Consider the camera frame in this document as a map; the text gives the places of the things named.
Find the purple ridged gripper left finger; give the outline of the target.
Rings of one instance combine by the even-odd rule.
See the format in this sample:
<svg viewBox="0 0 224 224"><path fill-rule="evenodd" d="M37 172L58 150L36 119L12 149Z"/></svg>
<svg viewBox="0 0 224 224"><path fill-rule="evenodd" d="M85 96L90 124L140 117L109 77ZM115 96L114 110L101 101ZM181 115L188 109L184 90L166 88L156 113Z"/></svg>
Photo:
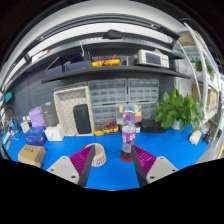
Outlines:
<svg viewBox="0 0 224 224"><path fill-rule="evenodd" d="M47 171L81 187L85 187L94 156L95 146L91 145L71 157L60 157Z"/></svg>

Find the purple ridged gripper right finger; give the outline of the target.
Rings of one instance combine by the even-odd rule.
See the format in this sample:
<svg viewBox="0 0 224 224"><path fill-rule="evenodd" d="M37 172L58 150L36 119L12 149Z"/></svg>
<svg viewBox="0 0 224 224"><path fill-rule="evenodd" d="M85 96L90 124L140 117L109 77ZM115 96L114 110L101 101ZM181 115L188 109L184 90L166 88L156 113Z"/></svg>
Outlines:
<svg viewBox="0 0 224 224"><path fill-rule="evenodd" d="M131 147L131 156L141 187L178 171L164 156L155 157L137 146Z"/></svg>

